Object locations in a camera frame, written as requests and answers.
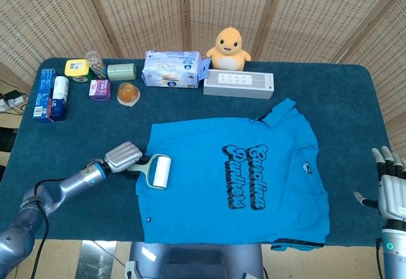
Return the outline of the black equipment box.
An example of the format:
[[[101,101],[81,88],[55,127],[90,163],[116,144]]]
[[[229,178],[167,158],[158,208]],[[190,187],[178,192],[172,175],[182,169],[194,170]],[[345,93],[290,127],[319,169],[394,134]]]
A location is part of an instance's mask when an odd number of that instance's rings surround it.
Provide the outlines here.
[[[12,151],[18,128],[0,127],[0,165],[6,166]]]

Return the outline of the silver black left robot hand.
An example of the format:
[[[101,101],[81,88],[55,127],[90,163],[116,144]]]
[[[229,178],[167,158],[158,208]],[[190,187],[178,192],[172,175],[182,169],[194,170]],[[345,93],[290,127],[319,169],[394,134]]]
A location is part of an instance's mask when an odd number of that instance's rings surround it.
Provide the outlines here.
[[[122,173],[128,179],[136,180],[140,177],[139,171],[133,171],[129,168],[132,165],[144,165],[150,160],[150,157],[132,142],[127,141],[105,154],[104,163],[109,167],[112,173]]]

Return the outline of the shiny metal base plate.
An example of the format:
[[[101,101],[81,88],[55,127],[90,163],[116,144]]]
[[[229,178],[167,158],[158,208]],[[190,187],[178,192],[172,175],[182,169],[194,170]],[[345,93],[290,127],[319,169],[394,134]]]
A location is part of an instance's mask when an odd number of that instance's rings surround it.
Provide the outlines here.
[[[83,240],[75,279],[124,279],[130,242]]]

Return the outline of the white power strip box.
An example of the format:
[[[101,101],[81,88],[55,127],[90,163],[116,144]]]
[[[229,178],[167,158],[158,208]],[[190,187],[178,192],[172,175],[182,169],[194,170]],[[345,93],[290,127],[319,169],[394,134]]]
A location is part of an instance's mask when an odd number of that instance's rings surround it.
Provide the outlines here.
[[[209,69],[203,94],[270,99],[275,90],[272,73]]]

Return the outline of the yellow plush toy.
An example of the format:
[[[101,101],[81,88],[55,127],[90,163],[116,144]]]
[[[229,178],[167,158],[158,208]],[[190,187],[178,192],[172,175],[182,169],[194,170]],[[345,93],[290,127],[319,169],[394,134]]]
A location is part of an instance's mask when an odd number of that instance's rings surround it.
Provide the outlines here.
[[[216,38],[216,44],[206,53],[212,68],[217,70],[243,71],[246,62],[251,61],[248,52],[242,49],[242,36],[233,28],[223,29]]]

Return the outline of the blue white tissue pack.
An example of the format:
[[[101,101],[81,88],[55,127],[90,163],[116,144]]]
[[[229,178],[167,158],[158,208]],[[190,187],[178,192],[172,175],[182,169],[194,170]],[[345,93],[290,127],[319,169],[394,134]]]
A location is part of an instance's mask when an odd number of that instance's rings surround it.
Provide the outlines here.
[[[198,51],[147,51],[141,76],[148,87],[197,89],[210,64]]]

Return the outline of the dark blue-grey carpeted table surface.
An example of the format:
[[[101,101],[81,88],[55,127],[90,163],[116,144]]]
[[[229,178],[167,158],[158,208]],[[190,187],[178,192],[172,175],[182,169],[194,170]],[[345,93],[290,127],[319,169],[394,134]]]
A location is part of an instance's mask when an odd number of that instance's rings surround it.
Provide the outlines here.
[[[361,65],[249,62],[246,69],[274,75],[268,100],[206,96],[201,89],[149,88],[135,84],[141,98],[133,107],[116,100],[92,101],[89,86],[72,82],[65,120],[43,123],[32,116],[29,98],[0,181],[0,231],[18,214],[25,191],[46,180],[67,178],[90,160],[103,158],[125,141],[144,150],[152,124],[212,117],[256,118],[286,98],[296,102],[318,140],[317,167],[328,193],[328,245],[373,246],[383,220],[360,205],[359,191],[377,197],[377,171],[370,152],[389,140],[369,71]]]

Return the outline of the green handled white lint roller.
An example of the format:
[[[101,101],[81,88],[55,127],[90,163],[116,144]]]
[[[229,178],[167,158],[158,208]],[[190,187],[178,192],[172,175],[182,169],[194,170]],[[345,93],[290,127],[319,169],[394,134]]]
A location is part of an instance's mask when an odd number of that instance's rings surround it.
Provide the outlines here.
[[[149,188],[165,190],[169,179],[171,161],[171,157],[159,153],[151,157],[144,155],[139,161],[131,165],[128,171],[144,174]]]

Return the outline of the yellow lidded green jar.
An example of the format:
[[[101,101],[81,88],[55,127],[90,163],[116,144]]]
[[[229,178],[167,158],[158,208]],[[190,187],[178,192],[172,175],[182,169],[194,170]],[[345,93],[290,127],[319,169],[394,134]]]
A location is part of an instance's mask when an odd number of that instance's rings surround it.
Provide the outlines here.
[[[64,74],[75,82],[90,82],[93,77],[85,59],[67,60]]]

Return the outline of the blue printed T-shirt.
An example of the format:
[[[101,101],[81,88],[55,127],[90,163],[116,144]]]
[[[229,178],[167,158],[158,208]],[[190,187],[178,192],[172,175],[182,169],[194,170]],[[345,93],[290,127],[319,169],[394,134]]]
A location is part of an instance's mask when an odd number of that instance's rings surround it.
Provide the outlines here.
[[[257,119],[154,124],[147,153],[168,155],[171,168],[165,190],[137,181],[146,242],[325,244],[329,201],[318,143],[293,100]]]

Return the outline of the orange bun in wrapper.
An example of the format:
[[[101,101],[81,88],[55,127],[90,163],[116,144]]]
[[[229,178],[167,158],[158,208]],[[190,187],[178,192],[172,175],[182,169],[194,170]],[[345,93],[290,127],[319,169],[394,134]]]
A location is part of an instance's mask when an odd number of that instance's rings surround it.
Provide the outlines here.
[[[139,89],[129,82],[123,82],[119,85],[117,91],[117,101],[124,106],[132,107],[140,99]]]

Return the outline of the small purple box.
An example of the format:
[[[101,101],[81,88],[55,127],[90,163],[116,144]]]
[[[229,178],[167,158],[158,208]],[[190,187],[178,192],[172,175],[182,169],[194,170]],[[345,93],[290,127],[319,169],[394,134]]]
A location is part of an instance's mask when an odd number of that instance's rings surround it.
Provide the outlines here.
[[[94,101],[109,101],[111,85],[108,79],[95,79],[90,83],[89,98]]]

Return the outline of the white blue bottle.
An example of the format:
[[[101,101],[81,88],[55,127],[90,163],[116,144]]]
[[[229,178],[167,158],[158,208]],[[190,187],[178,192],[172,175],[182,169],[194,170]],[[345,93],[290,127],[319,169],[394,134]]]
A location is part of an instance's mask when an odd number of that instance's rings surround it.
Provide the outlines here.
[[[55,78],[51,104],[51,118],[54,121],[61,121],[65,119],[68,93],[68,78],[64,76],[57,76]]]

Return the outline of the pale green rectangular case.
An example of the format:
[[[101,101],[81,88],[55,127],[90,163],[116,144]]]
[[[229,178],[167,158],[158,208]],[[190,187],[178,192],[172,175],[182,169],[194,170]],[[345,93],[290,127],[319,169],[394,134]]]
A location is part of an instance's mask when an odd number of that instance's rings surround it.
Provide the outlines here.
[[[107,74],[110,81],[132,81],[136,79],[134,63],[108,65]]]

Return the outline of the blue toothpaste box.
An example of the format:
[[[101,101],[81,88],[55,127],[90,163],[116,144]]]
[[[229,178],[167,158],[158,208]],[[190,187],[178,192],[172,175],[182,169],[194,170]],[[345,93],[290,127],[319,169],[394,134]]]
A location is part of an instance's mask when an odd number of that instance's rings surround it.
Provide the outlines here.
[[[51,107],[55,77],[56,72],[53,68],[41,69],[39,74],[33,118],[40,122],[53,122]]]

